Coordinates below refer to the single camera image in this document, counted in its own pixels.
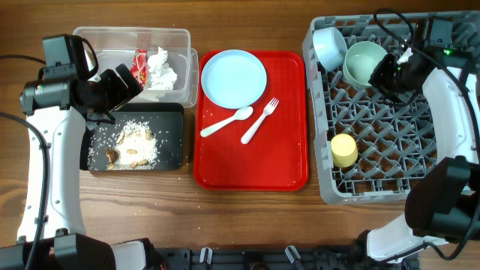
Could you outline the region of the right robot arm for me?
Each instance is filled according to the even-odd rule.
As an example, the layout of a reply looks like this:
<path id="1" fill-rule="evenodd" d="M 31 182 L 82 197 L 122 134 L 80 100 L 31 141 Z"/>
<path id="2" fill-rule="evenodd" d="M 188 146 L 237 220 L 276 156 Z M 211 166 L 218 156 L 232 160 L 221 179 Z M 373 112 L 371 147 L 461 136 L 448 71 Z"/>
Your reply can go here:
<path id="1" fill-rule="evenodd" d="M 431 248 L 455 244 L 453 260 L 468 241 L 479 239 L 478 70 L 471 52 L 455 46 L 454 23 L 441 16 L 425 21 L 420 39 L 402 40 L 400 56 L 374 55 L 351 46 L 343 71 L 350 82 L 366 82 L 402 106 L 406 92 L 427 100 L 436 139 L 436 165 L 409 192 L 404 212 L 387 225 L 363 232 L 352 261 L 389 267 Z"/>

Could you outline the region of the cream plastic fork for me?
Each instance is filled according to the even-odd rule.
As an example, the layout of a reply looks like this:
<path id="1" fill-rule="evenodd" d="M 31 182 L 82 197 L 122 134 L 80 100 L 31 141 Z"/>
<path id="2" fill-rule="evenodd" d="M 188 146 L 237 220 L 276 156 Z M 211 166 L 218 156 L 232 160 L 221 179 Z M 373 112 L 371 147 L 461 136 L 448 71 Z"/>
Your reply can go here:
<path id="1" fill-rule="evenodd" d="M 254 134 L 258 131 L 260 125 L 263 121 L 270 116 L 276 109 L 279 104 L 279 100 L 276 97 L 273 97 L 264 107 L 260 117 L 250 126 L 250 128 L 245 132 L 241 137 L 242 144 L 248 144 L 253 138 Z"/>

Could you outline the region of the light blue bowl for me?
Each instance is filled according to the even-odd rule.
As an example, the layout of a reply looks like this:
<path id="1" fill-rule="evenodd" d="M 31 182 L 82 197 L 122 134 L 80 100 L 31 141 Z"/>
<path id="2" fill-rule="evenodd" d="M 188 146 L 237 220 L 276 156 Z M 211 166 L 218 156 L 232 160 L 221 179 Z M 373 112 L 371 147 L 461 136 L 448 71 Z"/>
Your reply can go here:
<path id="1" fill-rule="evenodd" d="M 313 33 L 313 48 L 319 63 L 326 71 L 339 68 L 347 54 L 347 44 L 335 27 L 316 30 Z"/>

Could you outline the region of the rice and food scraps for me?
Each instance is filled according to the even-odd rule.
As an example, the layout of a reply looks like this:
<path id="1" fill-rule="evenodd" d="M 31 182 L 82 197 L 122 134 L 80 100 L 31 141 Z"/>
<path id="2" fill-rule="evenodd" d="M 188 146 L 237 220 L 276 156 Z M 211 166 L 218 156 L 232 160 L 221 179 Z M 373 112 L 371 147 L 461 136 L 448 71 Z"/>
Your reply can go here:
<path id="1" fill-rule="evenodd" d="M 121 121 L 99 127 L 88 145 L 88 170 L 152 170 L 160 162 L 164 139 L 149 121 Z"/>

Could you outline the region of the cream plastic spoon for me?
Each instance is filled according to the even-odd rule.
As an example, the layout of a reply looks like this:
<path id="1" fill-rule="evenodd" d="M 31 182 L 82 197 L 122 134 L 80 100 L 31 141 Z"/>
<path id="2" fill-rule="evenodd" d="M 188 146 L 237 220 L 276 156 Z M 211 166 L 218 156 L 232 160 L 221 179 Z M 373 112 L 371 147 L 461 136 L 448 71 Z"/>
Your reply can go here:
<path id="1" fill-rule="evenodd" d="M 219 121 L 215 124 L 212 124 L 200 131 L 200 136 L 201 137 L 209 137 L 215 132 L 219 131 L 221 128 L 225 127 L 226 125 L 230 124 L 231 122 L 234 121 L 243 121 L 245 119 L 248 119 L 252 114 L 253 114 L 254 108 L 251 106 L 246 106 L 241 109 L 238 109 L 234 115 L 230 116 L 229 118 L 226 118 L 222 121 Z"/>

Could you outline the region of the white tissue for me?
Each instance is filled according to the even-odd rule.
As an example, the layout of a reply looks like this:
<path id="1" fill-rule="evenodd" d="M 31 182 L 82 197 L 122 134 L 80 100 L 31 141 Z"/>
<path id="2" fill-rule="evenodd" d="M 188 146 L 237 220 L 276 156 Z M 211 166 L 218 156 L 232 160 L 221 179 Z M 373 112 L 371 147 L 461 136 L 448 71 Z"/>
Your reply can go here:
<path id="1" fill-rule="evenodd" d="M 173 90 L 177 73 L 167 63 L 168 51 L 158 47 L 157 53 L 148 57 L 146 88 L 150 91 Z"/>

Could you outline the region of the red snack wrapper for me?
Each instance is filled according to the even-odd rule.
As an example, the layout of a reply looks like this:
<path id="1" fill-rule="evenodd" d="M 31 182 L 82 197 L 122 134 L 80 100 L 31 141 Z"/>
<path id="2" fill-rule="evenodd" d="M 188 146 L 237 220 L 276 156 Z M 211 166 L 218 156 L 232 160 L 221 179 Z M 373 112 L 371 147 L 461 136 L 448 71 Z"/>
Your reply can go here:
<path id="1" fill-rule="evenodd" d="M 133 64 L 130 68 L 130 72 L 136 79 L 136 81 L 144 87 L 147 82 L 148 64 L 147 64 L 147 51 L 145 49 L 137 49 L 134 53 Z"/>

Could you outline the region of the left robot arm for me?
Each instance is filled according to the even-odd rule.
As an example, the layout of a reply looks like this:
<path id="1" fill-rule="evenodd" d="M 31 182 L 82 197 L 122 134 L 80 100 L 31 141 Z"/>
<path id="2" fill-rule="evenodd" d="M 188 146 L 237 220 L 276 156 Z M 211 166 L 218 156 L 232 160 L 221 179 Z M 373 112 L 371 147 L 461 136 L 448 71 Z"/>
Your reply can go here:
<path id="1" fill-rule="evenodd" d="M 89 67 L 90 43 L 77 35 L 43 39 L 38 78 L 25 84 L 19 123 L 28 128 L 28 191 L 16 244 L 1 249 L 3 269 L 149 269 L 156 251 L 145 239 L 107 244 L 86 235 L 80 207 L 84 134 L 115 122 L 113 111 L 142 87 L 119 65 Z"/>

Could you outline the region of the yellow plastic cup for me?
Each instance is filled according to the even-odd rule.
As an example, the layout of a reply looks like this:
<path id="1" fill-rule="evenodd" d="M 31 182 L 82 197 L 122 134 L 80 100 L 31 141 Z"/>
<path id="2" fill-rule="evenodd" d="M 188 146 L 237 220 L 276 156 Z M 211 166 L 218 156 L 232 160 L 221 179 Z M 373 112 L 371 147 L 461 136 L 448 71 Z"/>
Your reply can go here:
<path id="1" fill-rule="evenodd" d="M 331 140 L 333 164 L 344 168 L 352 166 L 359 155 L 355 139 L 346 133 L 340 133 Z"/>

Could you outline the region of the mint green bowl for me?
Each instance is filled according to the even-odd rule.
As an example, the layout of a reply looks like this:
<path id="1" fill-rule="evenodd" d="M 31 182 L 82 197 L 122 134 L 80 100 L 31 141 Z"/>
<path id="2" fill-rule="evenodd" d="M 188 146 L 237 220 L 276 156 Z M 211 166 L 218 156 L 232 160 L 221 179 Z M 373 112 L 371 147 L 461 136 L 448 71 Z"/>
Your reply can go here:
<path id="1" fill-rule="evenodd" d="M 385 49 L 374 42 L 362 41 L 353 44 L 347 50 L 343 62 L 345 80 L 357 88 L 371 87 L 371 75 L 387 54 Z"/>

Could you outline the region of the light blue plate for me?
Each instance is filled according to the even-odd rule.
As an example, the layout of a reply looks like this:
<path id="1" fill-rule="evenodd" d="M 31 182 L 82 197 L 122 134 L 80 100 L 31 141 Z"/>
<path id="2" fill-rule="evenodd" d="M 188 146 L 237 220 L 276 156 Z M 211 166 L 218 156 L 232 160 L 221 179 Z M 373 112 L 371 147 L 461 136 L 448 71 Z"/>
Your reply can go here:
<path id="1" fill-rule="evenodd" d="M 267 73 L 252 53 L 228 49 L 214 54 L 200 77 L 206 97 L 225 109 L 240 109 L 258 101 L 266 90 Z"/>

